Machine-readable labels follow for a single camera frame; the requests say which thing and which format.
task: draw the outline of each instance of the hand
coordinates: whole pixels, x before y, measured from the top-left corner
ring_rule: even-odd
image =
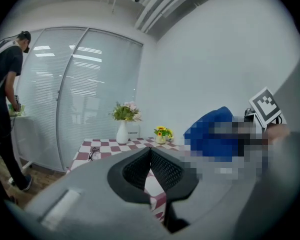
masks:
[[[13,109],[14,109],[16,112],[20,112],[20,110],[21,110],[21,105],[20,105],[20,103],[15,102],[15,104],[13,104],[12,106],[13,106]]]

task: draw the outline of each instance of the wooden floor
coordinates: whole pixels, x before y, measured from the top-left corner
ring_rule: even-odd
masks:
[[[32,176],[32,184],[27,192],[20,191],[18,187],[11,186],[8,183],[10,173],[0,157],[0,180],[7,192],[8,196],[14,196],[18,200],[18,205],[24,208],[26,204],[35,197],[40,191],[60,179],[65,173],[43,168],[41,166],[32,165],[32,168],[26,169],[24,174],[30,174]]]

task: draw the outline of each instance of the blue cushion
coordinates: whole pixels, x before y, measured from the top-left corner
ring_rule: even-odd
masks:
[[[238,155],[238,139],[209,133],[209,128],[218,127],[221,122],[232,122],[233,118],[225,106],[205,114],[184,133],[184,144],[190,145],[191,151],[196,151],[191,154],[215,157],[215,161],[231,162],[232,156]]]

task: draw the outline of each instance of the man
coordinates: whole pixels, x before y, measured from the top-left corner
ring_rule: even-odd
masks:
[[[19,168],[13,152],[11,139],[11,120],[6,103],[6,98],[12,104],[14,110],[20,110],[20,104],[16,101],[14,82],[16,76],[20,76],[23,52],[29,50],[31,34],[22,31],[14,41],[0,43],[0,156],[2,157],[13,181],[20,190],[27,191],[32,183],[30,175],[24,176]],[[2,197],[9,199],[2,185],[0,186]]]

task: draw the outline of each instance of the red and white checkered table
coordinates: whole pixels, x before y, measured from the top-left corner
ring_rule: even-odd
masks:
[[[158,144],[153,137],[130,139],[127,144],[119,144],[115,139],[85,139],[78,152],[75,154],[67,173],[88,163],[89,154],[93,151],[94,147],[99,148],[99,151],[93,154],[93,160],[103,159],[124,151],[145,147],[164,148],[174,151],[179,150],[179,146],[174,145],[173,143],[167,142],[166,144]],[[161,222],[163,222],[166,209],[166,193],[151,170],[145,181],[144,192],[150,195],[151,211]]]

